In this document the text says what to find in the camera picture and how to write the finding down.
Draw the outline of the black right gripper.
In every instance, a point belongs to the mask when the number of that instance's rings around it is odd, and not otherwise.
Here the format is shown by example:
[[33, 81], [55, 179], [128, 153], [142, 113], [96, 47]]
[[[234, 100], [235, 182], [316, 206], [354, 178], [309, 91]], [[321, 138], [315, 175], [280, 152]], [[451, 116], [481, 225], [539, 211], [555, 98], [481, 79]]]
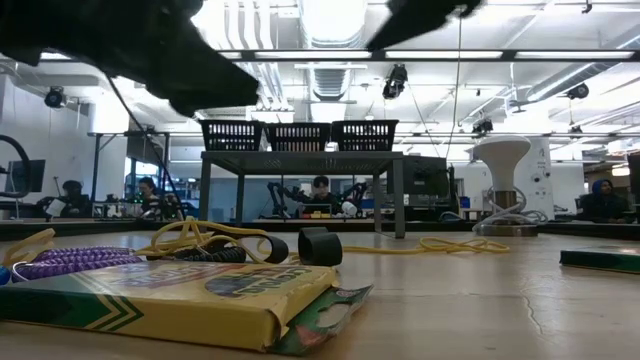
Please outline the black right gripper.
[[467, 17], [483, 0], [387, 0], [391, 16], [366, 44], [368, 51], [380, 51], [414, 37], [435, 31], [450, 13]]

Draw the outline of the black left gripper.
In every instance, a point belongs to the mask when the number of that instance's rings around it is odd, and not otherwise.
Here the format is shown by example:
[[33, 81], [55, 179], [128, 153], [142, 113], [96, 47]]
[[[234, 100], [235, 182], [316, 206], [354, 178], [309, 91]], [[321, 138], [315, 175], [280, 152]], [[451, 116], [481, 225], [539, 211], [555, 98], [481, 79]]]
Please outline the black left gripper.
[[202, 0], [0, 0], [0, 53], [36, 66], [47, 51], [143, 83], [191, 117], [211, 107], [211, 49], [180, 48]]

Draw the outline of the black plastic mesh basket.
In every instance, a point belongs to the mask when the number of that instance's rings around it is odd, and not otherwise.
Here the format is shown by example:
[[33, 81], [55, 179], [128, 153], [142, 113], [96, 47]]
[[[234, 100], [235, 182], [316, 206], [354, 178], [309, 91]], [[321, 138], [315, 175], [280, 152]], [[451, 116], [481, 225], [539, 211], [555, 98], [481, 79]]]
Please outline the black plastic mesh basket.
[[276, 152], [323, 152], [329, 142], [329, 123], [270, 123], [266, 133]]
[[264, 124], [246, 120], [200, 120], [207, 151], [258, 151]]
[[345, 120], [331, 124], [339, 151], [391, 151], [398, 120]]

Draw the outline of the yellow rubber band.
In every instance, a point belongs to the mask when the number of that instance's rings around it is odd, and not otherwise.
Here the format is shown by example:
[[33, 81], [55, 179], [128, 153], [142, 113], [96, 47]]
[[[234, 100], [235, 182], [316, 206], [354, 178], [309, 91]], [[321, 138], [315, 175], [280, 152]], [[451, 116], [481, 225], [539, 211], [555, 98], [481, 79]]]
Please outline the yellow rubber band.
[[510, 248], [508, 246], [506, 246], [504, 244], [501, 244], [501, 243], [489, 241], [486, 238], [472, 238], [472, 239], [484, 239], [484, 240], [487, 240], [489, 242], [490, 251], [489, 252], [481, 252], [481, 253], [503, 254], [503, 253], [508, 253], [510, 251]]
[[11, 246], [5, 253], [0, 264], [11, 267], [19, 262], [31, 262], [44, 251], [54, 246], [55, 231], [52, 228], [40, 231]]
[[364, 246], [345, 246], [343, 251], [345, 253], [365, 253], [365, 254], [383, 254], [383, 255], [415, 255], [421, 253], [433, 253], [433, 252], [449, 252], [452, 249], [451, 245], [428, 245], [426, 247], [418, 246], [412, 249], [388, 249], [388, 248], [375, 248]]
[[424, 238], [420, 240], [420, 246], [426, 252], [444, 252], [444, 253], [458, 253], [458, 252], [489, 252], [489, 242], [484, 239], [472, 239], [462, 242], [453, 242], [440, 238]]
[[[191, 216], [160, 228], [152, 235], [151, 241], [186, 237], [194, 237], [197, 240], [194, 247], [239, 246], [247, 253], [244, 263], [285, 265], [301, 263], [298, 254], [291, 252], [284, 240], [271, 236], [264, 230], [231, 227], [197, 220]], [[158, 260], [176, 259], [165, 257]]]

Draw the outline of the black coil keychain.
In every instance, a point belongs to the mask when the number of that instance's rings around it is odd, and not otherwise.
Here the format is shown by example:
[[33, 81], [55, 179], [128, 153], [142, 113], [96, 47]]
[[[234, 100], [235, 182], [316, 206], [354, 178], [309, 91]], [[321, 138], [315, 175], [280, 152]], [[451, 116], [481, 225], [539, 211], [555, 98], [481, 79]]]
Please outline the black coil keychain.
[[153, 239], [148, 246], [136, 250], [135, 255], [139, 257], [145, 257], [149, 261], [158, 260], [165, 257], [172, 257], [173, 253], [185, 248], [192, 248], [196, 244], [197, 240], [194, 237], [163, 241], [160, 241], [159, 239]]
[[171, 257], [191, 262], [244, 263], [247, 253], [239, 246], [194, 247], [176, 251]]

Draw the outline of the purple coil keychain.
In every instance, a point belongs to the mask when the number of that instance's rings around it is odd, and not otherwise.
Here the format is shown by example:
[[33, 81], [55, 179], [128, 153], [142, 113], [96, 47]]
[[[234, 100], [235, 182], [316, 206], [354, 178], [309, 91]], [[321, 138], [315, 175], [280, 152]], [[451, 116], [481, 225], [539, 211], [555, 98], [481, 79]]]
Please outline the purple coil keychain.
[[134, 264], [141, 262], [137, 256], [97, 257], [66, 257], [53, 258], [38, 262], [19, 262], [11, 269], [11, 281], [13, 283], [25, 282], [40, 278], [48, 278], [66, 275], [88, 270], [102, 269], [111, 266]]
[[81, 247], [81, 248], [53, 248], [37, 255], [34, 262], [52, 261], [53, 263], [94, 262], [118, 257], [132, 256], [130, 248], [119, 247]]

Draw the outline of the black tape roll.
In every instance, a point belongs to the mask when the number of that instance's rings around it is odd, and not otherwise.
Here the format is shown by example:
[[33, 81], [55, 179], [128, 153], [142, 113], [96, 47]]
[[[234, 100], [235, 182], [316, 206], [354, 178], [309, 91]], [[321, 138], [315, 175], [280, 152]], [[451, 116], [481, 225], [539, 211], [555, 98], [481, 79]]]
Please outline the black tape roll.
[[339, 236], [326, 227], [301, 228], [298, 234], [298, 256], [304, 265], [337, 266], [343, 260]]

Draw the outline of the yellow Crayola crayon box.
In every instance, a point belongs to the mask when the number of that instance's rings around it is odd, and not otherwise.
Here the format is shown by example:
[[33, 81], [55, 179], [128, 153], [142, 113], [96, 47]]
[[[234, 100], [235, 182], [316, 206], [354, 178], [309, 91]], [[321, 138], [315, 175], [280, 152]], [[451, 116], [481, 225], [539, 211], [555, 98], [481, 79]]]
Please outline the yellow Crayola crayon box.
[[304, 356], [367, 299], [333, 268], [150, 261], [0, 287], [0, 320]]
[[640, 247], [597, 246], [560, 252], [562, 266], [640, 275]]

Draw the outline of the black overhead crossbeam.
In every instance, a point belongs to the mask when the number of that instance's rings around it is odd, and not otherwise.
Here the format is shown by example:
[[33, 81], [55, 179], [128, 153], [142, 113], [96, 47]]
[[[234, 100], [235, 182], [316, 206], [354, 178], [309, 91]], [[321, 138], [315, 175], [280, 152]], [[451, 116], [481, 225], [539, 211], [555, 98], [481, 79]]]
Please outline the black overhead crossbeam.
[[234, 62], [640, 62], [640, 50], [224, 50]]

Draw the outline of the person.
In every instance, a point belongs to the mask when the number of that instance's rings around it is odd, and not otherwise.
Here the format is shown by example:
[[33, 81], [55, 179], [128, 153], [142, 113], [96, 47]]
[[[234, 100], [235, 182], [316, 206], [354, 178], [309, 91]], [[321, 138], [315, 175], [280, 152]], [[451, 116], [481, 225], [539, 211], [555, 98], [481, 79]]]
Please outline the person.
[[162, 199], [156, 194], [156, 186], [151, 177], [143, 177], [138, 181], [138, 192], [141, 198], [140, 217], [160, 220], [162, 218]]
[[581, 198], [580, 204], [580, 220], [613, 224], [628, 222], [628, 201], [614, 193], [613, 185], [608, 179], [595, 181], [591, 192]]
[[312, 196], [303, 201], [304, 214], [320, 212], [337, 215], [342, 212], [338, 197], [329, 190], [329, 179], [326, 176], [316, 176], [312, 183], [312, 190]]
[[90, 218], [92, 203], [88, 195], [82, 193], [82, 184], [76, 180], [67, 180], [62, 186], [64, 195], [61, 200], [65, 207], [61, 216], [65, 218]]

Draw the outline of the grey perforated metal shelf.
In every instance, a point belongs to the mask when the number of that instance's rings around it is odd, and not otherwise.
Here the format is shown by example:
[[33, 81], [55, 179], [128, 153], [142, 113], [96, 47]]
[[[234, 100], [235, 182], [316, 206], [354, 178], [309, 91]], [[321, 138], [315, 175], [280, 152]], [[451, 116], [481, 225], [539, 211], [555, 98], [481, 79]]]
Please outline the grey perforated metal shelf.
[[199, 218], [209, 219], [211, 171], [217, 166], [237, 176], [236, 224], [243, 223], [244, 182], [248, 175], [363, 175], [373, 178], [374, 228], [382, 229], [380, 175], [393, 169], [394, 234], [406, 235], [404, 186], [402, 180], [404, 155], [393, 151], [344, 152], [241, 152], [204, 151], [201, 153], [201, 189]]

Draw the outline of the large black monitor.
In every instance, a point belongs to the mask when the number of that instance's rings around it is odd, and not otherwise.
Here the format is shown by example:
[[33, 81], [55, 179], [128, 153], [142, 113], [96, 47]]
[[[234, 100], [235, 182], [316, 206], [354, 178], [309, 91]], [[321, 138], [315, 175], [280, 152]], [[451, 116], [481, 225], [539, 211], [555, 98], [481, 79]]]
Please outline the large black monitor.
[[456, 212], [455, 197], [445, 158], [407, 155], [403, 158], [404, 207], [408, 222], [436, 222], [445, 212]]

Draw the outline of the white mushroom table lamp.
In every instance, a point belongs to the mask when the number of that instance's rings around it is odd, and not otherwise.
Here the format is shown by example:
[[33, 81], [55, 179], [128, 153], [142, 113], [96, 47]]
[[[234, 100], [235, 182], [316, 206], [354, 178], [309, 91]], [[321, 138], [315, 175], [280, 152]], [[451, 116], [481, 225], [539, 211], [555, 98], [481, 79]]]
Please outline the white mushroom table lamp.
[[525, 197], [518, 200], [515, 169], [531, 149], [531, 142], [522, 136], [505, 135], [482, 140], [473, 154], [489, 169], [492, 186], [487, 192], [492, 214], [480, 220], [473, 231], [479, 236], [532, 237], [536, 225], [522, 215]]

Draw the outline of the small black monitor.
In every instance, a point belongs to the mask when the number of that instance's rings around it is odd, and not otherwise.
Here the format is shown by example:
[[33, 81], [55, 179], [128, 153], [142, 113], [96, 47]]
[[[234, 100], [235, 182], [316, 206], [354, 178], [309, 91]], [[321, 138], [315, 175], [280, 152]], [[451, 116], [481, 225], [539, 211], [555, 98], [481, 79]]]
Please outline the small black monitor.
[[31, 160], [30, 182], [27, 182], [24, 163], [20, 160], [8, 163], [4, 190], [6, 192], [41, 192], [45, 172], [45, 160]]

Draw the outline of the white cylindrical pillar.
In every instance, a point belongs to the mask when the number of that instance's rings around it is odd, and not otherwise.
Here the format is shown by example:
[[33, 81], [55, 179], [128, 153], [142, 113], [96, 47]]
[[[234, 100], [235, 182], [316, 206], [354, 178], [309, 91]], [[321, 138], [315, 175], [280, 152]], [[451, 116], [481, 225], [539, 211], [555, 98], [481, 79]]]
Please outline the white cylindrical pillar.
[[553, 220], [555, 215], [549, 139], [528, 137], [528, 140], [531, 147], [516, 166], [514, 184], [526, 197], [526, 211], [536, 210], [548, 220]]

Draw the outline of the silver ceiling air duct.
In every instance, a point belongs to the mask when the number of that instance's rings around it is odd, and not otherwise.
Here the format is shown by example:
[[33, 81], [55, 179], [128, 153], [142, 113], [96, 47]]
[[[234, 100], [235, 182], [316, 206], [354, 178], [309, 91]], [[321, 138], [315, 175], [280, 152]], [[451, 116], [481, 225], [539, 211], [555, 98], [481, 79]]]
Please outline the silver ceiling air duct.
[[[363, 45], [366, 0], [297, 0], [305, 49], [355, 49]], [[353, 72], [344, 68], [313, 68], [311, 92], [320, 101], [340, 101]]]

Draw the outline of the black metal station frame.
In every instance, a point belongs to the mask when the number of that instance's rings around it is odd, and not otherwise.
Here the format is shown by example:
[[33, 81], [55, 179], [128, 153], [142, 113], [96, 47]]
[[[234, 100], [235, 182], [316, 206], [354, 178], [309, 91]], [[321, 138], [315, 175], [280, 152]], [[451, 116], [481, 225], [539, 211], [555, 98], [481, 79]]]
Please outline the black metal station frame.
[[138, 130], [89, 133], [91, 170], [85, 189], [94, 203], [138, 196], [138, 181], [151, 177], [160, 196], [178, 196], [191, 212], [197, 211], [202, 141], [168, 132]]

